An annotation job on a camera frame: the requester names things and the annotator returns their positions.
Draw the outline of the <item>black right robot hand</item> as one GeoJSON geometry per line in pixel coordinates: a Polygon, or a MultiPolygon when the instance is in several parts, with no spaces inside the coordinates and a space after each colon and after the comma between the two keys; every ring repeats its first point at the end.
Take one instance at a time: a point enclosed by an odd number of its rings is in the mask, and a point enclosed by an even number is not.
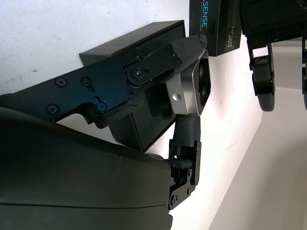
{"type": "Polygon", "coordinates": [[[201,119],[210,77],[203,35],[147,56],[137,49],[0,97],[3,230],[168,230],[170,210],[200,177],[201,119]],[[80,114],[105,128],[170,83],[176,115],[169,156],[143,154],[59,125],[80,114]]]}

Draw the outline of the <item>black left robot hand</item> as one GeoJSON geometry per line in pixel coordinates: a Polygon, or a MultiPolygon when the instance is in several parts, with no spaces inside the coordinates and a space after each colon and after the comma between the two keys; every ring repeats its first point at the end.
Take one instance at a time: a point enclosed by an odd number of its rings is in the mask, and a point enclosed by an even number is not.
{"type": "Polygon", "coordinates": [[[240,1],[242,33],[247,38],[249,68],[260,107],[271,112],[275,105],[272,44],[302,39],[302,94],[307,95],[307,2],[305,0],[240,1]]]}

